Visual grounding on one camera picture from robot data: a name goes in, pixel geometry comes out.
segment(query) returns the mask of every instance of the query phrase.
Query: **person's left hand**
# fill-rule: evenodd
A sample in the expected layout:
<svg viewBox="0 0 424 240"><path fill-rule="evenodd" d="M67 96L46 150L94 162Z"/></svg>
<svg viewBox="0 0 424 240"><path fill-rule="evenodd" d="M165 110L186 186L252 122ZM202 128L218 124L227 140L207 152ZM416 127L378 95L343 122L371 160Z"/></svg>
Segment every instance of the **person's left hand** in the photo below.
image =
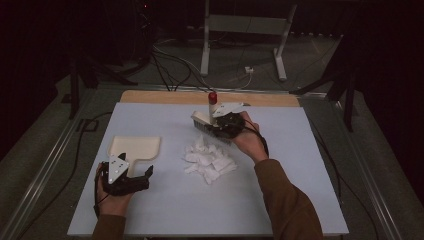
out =
<svg viewBox="0 0 424 240"><path fill-rule="evenodd" d="M99 163L99 166L97 167L97 172L100 171L100 168L101 163ZM108 193L103 191L103 185L101 182L102 177L104 176L100 175L97 181L97 202L101 201L99 203L100 215L116 215L125 217L128 205L134 193L124 196L108 195Z"/></svg>

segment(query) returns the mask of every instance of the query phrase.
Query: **brown sleeve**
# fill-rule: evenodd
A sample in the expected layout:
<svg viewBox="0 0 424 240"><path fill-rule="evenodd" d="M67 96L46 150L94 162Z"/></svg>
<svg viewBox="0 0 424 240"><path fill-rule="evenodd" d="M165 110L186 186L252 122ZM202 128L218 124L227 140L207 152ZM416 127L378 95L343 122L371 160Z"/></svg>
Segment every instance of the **brown sleeve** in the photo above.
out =
<svg viewBox="0 0 424 240"><path fill-rule="evenodd" d="M124 238L125 217L100 215L93 231L93 240L118 240Z"/></svg>
<svg viewBox="0 0 424 240"><path fill-rule="evenodd" d="M290 183L280 162L255 165L274 239L322 239L321 224L308 196Z"/></svg>

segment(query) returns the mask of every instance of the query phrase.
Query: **small red object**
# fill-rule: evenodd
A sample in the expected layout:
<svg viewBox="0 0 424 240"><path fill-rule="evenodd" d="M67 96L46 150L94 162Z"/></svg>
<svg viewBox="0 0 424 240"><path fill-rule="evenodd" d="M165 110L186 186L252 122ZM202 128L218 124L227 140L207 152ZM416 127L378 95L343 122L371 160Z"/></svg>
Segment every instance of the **small red object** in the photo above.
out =
<svg viewBox="0 0 424 240"><path fill-rule="evenodd" d="M211 92L208 95L208 99L210 105L215 105L218 102L218 95L216 94L216 92Z"/></svg>

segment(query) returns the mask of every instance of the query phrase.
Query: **crumpled paper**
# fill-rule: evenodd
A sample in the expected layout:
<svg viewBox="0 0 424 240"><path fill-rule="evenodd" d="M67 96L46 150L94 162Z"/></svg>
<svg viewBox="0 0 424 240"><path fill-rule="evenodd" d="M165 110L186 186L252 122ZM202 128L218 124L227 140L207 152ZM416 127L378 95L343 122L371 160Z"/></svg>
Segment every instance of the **crumpled paper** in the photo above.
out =
<svg viewBox="0 0 424 240"><path fill-rule="evenodd" d="M184 160L192 163L185 172L199 173L208 184L237 168L237 164L225 149L213 144L208 145L203 135L200 135L193 145L186 147Z"/></svg>

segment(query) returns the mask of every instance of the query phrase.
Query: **hand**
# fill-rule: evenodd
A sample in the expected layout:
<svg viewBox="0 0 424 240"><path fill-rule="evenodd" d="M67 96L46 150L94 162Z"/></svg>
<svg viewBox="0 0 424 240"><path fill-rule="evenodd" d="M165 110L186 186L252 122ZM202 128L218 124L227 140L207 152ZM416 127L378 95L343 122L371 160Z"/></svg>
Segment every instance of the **hand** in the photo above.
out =
<svg viewBox="0 0 424 240"><path fill-rule="evenodd" d="M97 172L99 172L101 163L97 167ZM102 185L102 175L100 175L99 180L97 181L97 202L99 203L100 214L101 215L116 215L125 217L127 213L127 208L130 203L130 200L134 193L127 194L125 196L112 196L108 195L103 191Z"/></svg>
<svg viewBox="0 0 424 240"><path fill-rule="evenodd" d="M247 112L241 112L240 115L246 121L246 127L259 131L259 125L250 119ZM269 158L261 139L252 131L245 129L237 137L233 138L232 141L255 163Z"/></svg>

